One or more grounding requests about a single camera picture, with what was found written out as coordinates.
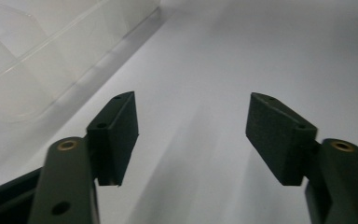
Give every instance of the black metal arm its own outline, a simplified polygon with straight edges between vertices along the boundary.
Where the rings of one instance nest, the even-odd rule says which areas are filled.
[[[303,176],[313,224],[358,224],[358,147],[325,139],[279,100],[252,93],[246,135],[284,186],[300,186]]]
[[[54,143],[41,169],[0,186],[0,224],[99,223],[94,179],[121,185],[137,137],[134,92],[120,94],[85,137]]]

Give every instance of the screw hole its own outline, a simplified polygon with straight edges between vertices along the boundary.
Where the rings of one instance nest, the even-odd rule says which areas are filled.
[[[77,145],[77,141],[74,140],[64,141],[58,145],[58,150],[66,151],[66,150],[74,149],[76,145]]]
[[[104,128],[104,127],[106,127],[107,126],[107,124],[105,124],[105,123],[99,123],[99,124],[97,124],[97,128]]]
[[[331,143],[331,145],[341,151],[345,151],[345,152],[353,152],[354,151],[354,148],[351,145],[346,144],[344,142],[333,142],[333,143]]]
[[[69,208],[71,208],[71,204],[69,204],[68,202],[57,203],[51,209],[51,214],[54,216],[60,216],[66,213],[69,210]]]

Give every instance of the plastic packaging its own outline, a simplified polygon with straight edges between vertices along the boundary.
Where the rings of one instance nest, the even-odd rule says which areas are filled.
[[[32,119],[158,6],[156,0],[0,0],[0,119]]]

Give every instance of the white surface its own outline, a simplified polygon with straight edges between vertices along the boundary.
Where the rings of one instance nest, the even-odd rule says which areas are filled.
[[[282,187],[245,137],[249,97],[280,99],[318,141],[358,145],[358,1],[161,7],[174,13],[45,147],[82,136],[110,98],[135,91],[140,136],[123,186],[98,188],[103,223],[310,223],[304,190]]]

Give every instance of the transparent plastic tray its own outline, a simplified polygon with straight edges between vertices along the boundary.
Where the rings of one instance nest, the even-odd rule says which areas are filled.
[[[41,114],[158,3],[0,0],[0,119]]]

